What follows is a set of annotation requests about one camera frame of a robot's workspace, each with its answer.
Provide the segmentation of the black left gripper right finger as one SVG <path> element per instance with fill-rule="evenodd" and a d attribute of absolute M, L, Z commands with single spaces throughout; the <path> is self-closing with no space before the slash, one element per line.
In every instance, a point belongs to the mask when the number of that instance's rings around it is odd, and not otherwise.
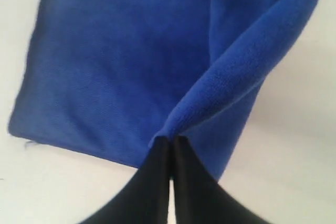
<path fill-rule="evenodd" d="M 255 224 L 263 219 L 221 188 L 198 159 L 186 137 L 172 142 L 176 222 Z"/>

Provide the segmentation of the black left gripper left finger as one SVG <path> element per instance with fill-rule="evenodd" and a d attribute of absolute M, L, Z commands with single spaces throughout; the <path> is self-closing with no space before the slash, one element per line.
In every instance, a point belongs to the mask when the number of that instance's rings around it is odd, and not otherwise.
<path fill-rule="evenodd" d="M 167 223 L 170 193 L 170 143 L 157 137 L 130 181 L 86 224 Z"/>

